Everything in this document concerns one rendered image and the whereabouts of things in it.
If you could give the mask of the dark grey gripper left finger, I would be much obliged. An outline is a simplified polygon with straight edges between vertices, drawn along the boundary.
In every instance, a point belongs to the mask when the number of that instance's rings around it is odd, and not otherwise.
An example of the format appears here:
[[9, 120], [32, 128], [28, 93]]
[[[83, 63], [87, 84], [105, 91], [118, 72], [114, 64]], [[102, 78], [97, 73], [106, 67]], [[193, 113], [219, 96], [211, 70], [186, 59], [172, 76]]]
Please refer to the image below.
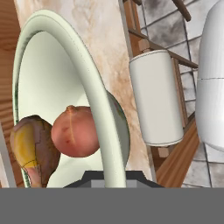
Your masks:
[[82, 178], [68, 185], [70, 188], [90, 187], [92, 180], [103, 180], [103, 171], [85, 171]]

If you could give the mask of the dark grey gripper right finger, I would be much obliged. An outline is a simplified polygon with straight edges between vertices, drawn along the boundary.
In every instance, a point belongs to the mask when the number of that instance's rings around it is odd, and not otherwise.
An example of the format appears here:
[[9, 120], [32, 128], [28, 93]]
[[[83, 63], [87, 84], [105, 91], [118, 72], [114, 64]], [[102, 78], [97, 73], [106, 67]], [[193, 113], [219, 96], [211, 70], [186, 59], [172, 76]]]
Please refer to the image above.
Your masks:
[[141, 171], [126, 171], [128, 188], [161, 188], [161, 185], [148, 180]]

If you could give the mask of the pale green bowl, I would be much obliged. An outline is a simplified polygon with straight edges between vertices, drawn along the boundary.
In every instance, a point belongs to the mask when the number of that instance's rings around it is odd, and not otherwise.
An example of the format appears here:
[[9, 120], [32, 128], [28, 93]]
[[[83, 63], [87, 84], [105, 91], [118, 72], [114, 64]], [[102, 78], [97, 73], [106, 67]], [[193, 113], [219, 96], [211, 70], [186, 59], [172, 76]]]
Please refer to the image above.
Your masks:
[[12, 75], [13, 118], [38, 115], [49, 123], [68, 105], [92, 110], [100, 149], [84, 158], [61, 156], [50, 187], [64, 187], [86, 171], [99, 171], [106, 187], [125, 187], [130, 132], [123, 109], [105, 88], [94, 60], [75, 29], [60, 15], [38, 10], [17, 42]]

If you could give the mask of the reddish brown onion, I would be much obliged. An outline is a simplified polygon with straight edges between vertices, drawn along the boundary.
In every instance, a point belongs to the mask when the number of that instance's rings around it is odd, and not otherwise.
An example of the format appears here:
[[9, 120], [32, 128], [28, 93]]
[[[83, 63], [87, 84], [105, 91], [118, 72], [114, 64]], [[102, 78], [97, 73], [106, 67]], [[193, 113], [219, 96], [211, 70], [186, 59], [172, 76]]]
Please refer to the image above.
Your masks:
[[67, 106], [52, 126], [55, 147], [71, 158], [85, 158], [99, 148], [95, 121], [90, 107]]

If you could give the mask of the brown chicken drumstick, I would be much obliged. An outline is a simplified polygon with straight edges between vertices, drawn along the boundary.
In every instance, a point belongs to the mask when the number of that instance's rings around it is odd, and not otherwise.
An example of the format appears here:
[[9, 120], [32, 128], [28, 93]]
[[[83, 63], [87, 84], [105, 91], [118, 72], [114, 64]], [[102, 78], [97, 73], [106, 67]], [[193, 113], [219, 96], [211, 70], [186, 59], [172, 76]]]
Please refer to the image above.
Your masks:
[[60, 152], [53, 144], [51, 130], [52, 125], [39, 115], [21, 119], [11, 130], [10, 147], [31, 187], [46, 188], [59, 165]]

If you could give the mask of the white cylinder roll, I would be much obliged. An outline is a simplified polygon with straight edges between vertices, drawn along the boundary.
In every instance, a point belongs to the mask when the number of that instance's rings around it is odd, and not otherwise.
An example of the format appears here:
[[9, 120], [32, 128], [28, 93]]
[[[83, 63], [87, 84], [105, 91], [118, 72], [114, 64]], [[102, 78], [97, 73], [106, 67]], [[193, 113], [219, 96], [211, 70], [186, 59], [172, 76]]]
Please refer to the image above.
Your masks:
[[157, 147], [179, 143], [184, 131], [170, 54], [142, 53], [129, 62], [129, 74], [144, 142]]

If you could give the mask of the large white rounded object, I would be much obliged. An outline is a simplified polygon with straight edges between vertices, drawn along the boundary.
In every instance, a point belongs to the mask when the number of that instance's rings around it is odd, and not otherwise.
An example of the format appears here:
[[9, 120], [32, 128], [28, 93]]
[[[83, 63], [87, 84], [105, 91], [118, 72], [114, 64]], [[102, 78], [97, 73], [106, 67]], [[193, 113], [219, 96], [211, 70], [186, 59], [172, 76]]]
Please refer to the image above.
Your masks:
[[200, 140], [224, 152], [224, 0], [208, 12], [201, 36], [195, 119]]

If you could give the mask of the wooden rail frame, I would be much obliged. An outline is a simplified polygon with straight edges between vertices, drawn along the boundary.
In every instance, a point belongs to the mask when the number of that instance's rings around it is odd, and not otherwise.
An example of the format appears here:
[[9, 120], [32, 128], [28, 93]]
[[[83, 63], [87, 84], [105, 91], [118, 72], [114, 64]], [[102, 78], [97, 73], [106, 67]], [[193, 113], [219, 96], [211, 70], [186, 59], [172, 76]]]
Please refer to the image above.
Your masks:
[[[146, 35], [140, 32], [140, 23], [137, 15], [137, 6], [142, 0], [122, 0], [124, 13], [128, 26], [130, 49], [134, 56], [146, 53], [150, 50], [161, 50], [162, 46], [149, 40]], [[197, 68], [198, 65], [185, 59], [174, 52], [169, 51], [171, 63], [174, 69], [174, 76], [178, 88], [178, 103], [180, 106], [181, 118], [184, 124], [184, 139], [167, 149], [171, 153], [164, 162], [156, 169], [157, 182], [164, 187], [181, 187], [187, 171], [193, 161], [193, 156], [200, 144], [195, 122], [195, 113], [187, 116], [186, 104], [184, 103], [183, 86], [180, 80], [179, 65], [190, 68]]]

